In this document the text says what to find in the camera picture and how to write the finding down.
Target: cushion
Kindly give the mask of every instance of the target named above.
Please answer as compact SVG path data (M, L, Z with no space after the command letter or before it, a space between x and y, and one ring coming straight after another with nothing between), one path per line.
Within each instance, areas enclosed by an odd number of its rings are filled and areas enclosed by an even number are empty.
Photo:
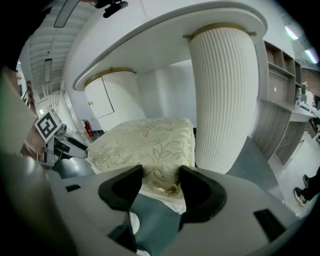
M182 198L178 171L194 166L193 125L187 118L123 122L93 142L88 161L97 173L143 165L142 190Z

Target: floor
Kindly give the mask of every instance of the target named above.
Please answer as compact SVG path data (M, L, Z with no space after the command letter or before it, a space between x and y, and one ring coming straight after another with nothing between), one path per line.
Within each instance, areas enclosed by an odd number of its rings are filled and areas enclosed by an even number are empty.
M312 140L309 134L306 134L301 148L294 156L293 160L283 165L274 154L268 161L275 178L280 186L284 197L284 203L294 211L299 217L303 218L310 213L318 196L315 196L304 207L298 203L294 196L294 188L305 188L303 175L307 174L313 177L320 166L320 143Z
M284 196L273 170L249 137L246 138L239 156L227 175L253 182L279 201L284 201Z

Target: white curved ceiling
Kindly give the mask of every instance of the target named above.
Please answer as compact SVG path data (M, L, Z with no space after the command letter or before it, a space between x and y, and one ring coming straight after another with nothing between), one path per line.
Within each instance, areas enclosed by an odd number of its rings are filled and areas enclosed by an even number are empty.
M62 28L55 28L54 23L65 0L53 2L51 12L29 38L29 58L32 80L39 98L42 99L52 90L59 88L67 54L80 29L93 15L96 9L89 3L79 2ZM51 77L45 88L45 59L52 59Z

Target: fluted pillar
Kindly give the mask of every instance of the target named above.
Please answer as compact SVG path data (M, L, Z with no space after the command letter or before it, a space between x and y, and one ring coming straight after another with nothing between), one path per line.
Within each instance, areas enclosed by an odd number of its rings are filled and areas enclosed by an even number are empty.
M111 72L103 75L102 79L110 102L121 122L146 118L133 72Z
M252 124L258 94L254 44L238 26L213 24L189 42L196 92L198 167L225 174Z

